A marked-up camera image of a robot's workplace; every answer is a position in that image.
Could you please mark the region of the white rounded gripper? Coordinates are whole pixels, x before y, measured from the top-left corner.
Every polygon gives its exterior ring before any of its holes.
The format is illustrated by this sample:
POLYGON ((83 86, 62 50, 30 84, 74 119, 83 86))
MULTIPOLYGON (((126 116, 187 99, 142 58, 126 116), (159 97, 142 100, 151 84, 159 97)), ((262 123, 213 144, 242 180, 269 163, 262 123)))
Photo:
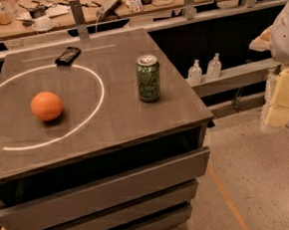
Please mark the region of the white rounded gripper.
MULTIPOLYGON (((289 65, 289 0, 272 24, 251 41, 252 51, 269 51, 272 58, 289 65)), ((289 121, 289 67, 278 75, 267 77, 264 106, 261 112, 260 129, 272 132, 284 127, 289 121)))

